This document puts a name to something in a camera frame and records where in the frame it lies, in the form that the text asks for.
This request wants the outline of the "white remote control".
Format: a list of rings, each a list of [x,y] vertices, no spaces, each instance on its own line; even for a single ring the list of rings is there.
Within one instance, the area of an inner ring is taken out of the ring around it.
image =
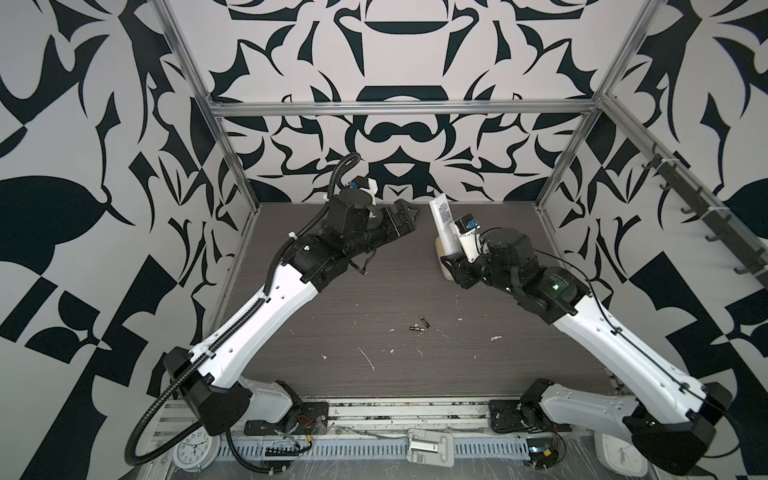
[[[462,247],[456,234],[451,229],[454,220],[447,196],[440,194],[430,200],[429,207],[444,254],[454,255],[460,253]]]

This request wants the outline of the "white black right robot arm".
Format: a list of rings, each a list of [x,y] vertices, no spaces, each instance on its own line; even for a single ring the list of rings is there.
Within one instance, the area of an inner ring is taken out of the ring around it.
[[[689,474],[711,446],[731,393],[675,367],[631,332],[567,268],[543,266],[529,237],[515,229],[441,232],[441,264],[463,289],[479,283],[566,334],[628,388],[623,396],[536,380],[521,396],[522,423],[570,424],[631,444],[663,471]]]

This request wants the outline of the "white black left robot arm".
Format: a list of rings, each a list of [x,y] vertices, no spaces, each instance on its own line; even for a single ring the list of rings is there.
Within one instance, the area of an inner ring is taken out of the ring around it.
[[[258,386],[245,367],[274,333],[361,254],[374,254],[417,228],[420,210],[398,200],[361,208],[333,201],[324,218],[276,255],[265,285],[219,330],[191,349],[177,347],[163,365],[179,380],[181,398],[211,436],[228,431],[247,412],[281,421],[294,399],[279,383]]]

